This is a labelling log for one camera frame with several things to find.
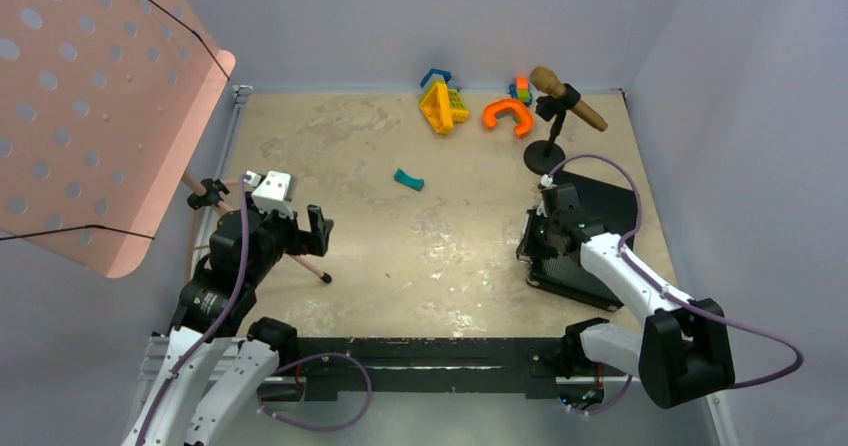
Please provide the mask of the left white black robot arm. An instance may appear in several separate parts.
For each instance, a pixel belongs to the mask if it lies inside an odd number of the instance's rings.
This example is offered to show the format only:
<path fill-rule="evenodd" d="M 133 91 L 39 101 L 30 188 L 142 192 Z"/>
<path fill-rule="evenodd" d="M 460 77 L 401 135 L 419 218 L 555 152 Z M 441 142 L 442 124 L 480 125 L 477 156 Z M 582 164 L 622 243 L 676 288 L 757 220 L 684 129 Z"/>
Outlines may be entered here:
<path fill-rule="evenodd" d="M 125 444 L 210 445 L 266 377 L 297 365 L 296 329 L 264 318 L 222 376 L 210 380 L 271 269 L 285 256 L 304 262 L 328 251 L 332 221 L 310 205 L 309 227 L 300 229 L 294 184 L 278 171 L 240 178 L 241 205 L 220 215 L 207 254 L 180 292 L 162 365 Z"/>

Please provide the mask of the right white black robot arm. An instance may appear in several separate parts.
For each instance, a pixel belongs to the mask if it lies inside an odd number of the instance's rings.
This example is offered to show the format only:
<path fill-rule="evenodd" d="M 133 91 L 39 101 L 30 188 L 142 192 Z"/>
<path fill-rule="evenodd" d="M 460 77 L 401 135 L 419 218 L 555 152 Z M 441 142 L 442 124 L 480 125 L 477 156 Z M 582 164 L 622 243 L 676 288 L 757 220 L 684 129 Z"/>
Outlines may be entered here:
<path fill-rule="evenodd" d="M 639 379 L 663 409 L 733 386 L 722 308 L 665 281 L 621 235 L 586 213 L 575 185 L 545 181 L 539 189 L 541 201 L 527 211 L 517 257 L 568 257 L 603 283 L 642 327 L 635 334 L 602 318 L 568 326 L 561 347 L 566 370 L 584 373 L 597 363 L 610 365 Z"/>

